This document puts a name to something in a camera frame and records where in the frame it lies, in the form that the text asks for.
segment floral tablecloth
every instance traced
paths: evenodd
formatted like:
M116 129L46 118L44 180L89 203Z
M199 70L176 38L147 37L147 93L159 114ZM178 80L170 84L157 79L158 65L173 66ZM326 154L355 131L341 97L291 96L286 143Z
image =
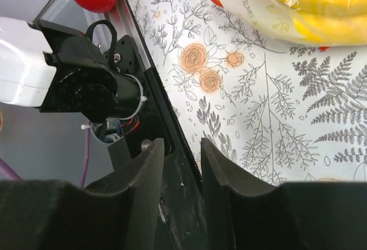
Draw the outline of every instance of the floral tablecloth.
M199 165L206 137L274 185L366 180L367 47L281 46L210 0L129 3Z

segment yellow package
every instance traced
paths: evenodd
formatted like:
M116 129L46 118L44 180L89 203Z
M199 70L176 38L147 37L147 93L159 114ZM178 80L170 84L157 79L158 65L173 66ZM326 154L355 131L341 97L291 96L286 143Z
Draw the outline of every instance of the yellow package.
M367 0L213 0L276 40L309 46L367 44Z

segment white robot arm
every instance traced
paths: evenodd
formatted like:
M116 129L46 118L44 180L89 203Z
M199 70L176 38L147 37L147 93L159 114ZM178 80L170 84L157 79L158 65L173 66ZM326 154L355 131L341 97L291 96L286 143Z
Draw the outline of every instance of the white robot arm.
M101 24L112 33L105 54L92 43ZM133 73L116 67L116 42L117 32L105 20L84 34L43 20L29 24L0 17L0 102L40 112L81 112L95 123L131 118L144 93Z
M0 17L0 102L40 107L56 73L45 61L53 51L27 22Z

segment bolt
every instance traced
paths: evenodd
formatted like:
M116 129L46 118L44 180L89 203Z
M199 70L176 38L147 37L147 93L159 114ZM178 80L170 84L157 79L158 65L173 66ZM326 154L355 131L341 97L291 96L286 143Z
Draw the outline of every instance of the bolt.
M114 62L118 63L121 60L121 55L119 53L114 54Z
M149 139L144 139L142 142L142 151L145 151L151 145L151 141Z

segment flower print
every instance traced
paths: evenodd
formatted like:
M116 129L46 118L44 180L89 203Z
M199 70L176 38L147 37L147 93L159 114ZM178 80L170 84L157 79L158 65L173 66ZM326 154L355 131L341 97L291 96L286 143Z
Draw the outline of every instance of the flower print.
M176 114L176 117L179 118L179 116L181 115L181 113L179 112L178 108L173 107L173 111Z
M190 74L200 72L206 65L207 61L208 54L206 53L204 46L200 44L187 46L179 57L180 67Z
M226 57L225 61L232 68L235 68L235 67L239 67L245 61L245 57L243 56L243 54L241 54L239 52L234 52L234 53L227 52L227 57Z
M207 92L212 93L220 88L221 77L218 72L211 69L204 69L200 73L200 86Z

